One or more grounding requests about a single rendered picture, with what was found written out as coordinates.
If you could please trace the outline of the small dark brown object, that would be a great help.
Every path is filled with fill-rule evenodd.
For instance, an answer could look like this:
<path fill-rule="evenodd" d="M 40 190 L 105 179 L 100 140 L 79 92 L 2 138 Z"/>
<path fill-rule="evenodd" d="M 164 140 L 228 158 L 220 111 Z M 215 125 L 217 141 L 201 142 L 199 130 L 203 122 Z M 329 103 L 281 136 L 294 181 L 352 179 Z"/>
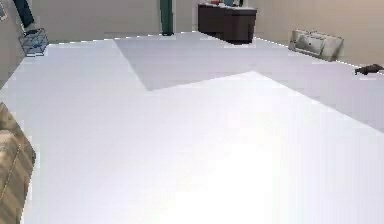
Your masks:
<path fill-rule="evenodd" d="M 371 64 L 355 70 L 355 74 L 361 73 L 368 75 L 369 73 L 378 73 L 380 70 L 384 70 L 384 67 L 379 64 Z"/>

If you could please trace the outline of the tan striped sofa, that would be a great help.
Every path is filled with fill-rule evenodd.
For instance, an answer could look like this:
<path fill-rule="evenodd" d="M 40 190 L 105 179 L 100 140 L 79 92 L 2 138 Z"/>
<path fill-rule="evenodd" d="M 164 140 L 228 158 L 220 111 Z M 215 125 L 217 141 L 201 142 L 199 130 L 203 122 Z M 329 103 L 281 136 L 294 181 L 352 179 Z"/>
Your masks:
<path fill-rule="evenodd" d="M 29 140 L 0 103 L 0 224 L 20 224 L 35 160 Z"/>

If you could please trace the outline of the dark blue hanging cloth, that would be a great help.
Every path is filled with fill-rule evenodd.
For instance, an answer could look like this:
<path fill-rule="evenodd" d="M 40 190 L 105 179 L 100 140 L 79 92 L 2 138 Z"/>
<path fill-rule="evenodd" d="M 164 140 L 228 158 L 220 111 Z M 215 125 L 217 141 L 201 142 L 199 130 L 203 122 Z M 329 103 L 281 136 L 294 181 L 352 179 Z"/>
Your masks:
<path fill-rule="evenodd" d="M 27 0 L 13 0 L 24 28 L 34 23 L 34 17 Z"/>

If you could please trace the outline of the dark brown cabinet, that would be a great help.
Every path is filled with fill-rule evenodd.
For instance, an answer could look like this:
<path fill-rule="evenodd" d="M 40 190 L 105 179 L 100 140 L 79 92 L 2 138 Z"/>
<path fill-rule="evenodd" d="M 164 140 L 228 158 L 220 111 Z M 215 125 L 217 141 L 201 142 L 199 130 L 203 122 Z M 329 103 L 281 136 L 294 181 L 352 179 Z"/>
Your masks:
<path fill-rule="evenodd" d="M 198 31 L 231 44 L 253 41 L 257 10 L 208 3 L 198 4 Z"/>

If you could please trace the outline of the dark green post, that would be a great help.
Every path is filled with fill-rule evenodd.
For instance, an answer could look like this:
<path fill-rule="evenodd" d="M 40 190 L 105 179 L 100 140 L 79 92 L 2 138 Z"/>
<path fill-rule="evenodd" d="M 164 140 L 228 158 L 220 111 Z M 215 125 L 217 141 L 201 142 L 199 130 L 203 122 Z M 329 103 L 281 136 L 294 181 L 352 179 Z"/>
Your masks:
<path fill-rule="evenodd" d="M 163 36 L 171 36 L 173 32 L 172 0 L 160 1 L 161 28 Z"/>

